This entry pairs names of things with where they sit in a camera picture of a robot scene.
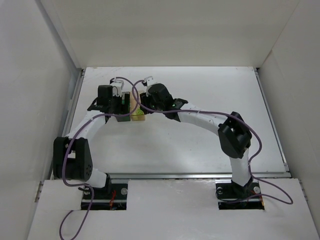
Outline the lime curved lego brick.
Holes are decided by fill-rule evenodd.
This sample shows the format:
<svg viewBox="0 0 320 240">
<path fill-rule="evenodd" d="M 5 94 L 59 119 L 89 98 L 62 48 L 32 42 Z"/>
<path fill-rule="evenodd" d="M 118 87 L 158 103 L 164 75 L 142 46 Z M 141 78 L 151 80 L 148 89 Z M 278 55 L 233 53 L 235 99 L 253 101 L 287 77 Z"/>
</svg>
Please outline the lime curved lego brick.
<svg viewBox="0 0 320 240">
<path fill-rule="evenodd" d="M 143 115 L 144 115 L 144 112 L 143 112 L 141 109 L 136 110 L 136 111 L 132 114 L 133 117 L 143 116 Z"/>
</svg>

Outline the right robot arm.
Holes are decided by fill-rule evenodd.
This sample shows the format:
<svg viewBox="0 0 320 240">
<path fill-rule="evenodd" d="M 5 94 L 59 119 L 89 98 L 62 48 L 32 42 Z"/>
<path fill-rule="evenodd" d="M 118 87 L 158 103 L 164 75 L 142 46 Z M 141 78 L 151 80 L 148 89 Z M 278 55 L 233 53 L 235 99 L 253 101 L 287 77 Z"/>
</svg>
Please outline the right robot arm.
<svg viewBox="0 0 320 240">
<path fill-rule="evenodd" d="M 185 99 L 173 98 L 162 83 L 146 83 L 145 93 L 140 94 L 142 111 L 152 114 L 162 112 L 166 118 L 188 123 L 208 130 L 219 138 L 220 147 L 229 159 L 232 170 L 228 185 L 232 198 L 245 198 L 253 181 L 249 171 L 249 147 L 252 134 L 244 126 L 241 115 L 232 112 L 230 116 L 200 113 L 202 110 Z"/>
</svg>

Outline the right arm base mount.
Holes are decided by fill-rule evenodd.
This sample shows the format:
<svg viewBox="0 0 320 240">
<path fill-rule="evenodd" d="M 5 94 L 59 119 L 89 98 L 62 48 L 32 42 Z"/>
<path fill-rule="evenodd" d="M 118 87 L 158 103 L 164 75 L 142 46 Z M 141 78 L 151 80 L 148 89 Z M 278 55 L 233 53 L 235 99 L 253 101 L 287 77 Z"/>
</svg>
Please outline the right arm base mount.
<svg viewBox="0 0 320 240">
<path fill-rule="evenodd" d="M 258 182 L 241 187 L 233 182 L 215 184 L 215 196 L 219 210 L 264 210 L 261 188 Z"/>
</svg>

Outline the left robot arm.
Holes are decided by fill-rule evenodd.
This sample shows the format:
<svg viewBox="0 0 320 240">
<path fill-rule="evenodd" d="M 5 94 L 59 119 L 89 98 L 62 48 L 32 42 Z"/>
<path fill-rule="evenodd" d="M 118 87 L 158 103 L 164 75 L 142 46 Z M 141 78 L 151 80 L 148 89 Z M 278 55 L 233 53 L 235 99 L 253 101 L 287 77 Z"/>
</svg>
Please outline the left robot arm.
<svg viewBox="0 0 320 240">
<path fill-rule="evenodd" d="M 123 105 L 123 80 L 99 85 L 97 97 L 86 110 L 79 125 L 64 137 L 53 142 L 53 176 L 56 179 L 77 180 L 96 190 L 112 191 L 111 178 L 94 168 L 90 142 L 112 115 L 119 118 L 129 113 Z"/>
</svg>

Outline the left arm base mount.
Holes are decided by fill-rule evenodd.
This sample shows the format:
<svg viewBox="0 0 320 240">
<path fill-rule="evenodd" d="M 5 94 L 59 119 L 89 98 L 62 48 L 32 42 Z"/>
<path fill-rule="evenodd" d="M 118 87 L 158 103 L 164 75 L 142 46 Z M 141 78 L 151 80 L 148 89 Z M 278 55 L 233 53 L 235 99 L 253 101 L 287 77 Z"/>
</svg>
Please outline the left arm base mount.
<svg viewBox="0 0 320 240">
<path fill-rule="evenodd" d="M 128 184 L 112 183 L 110 190 L 94 188 L 92 211 L 124 211 L 127 209 Z"/>
</svg>

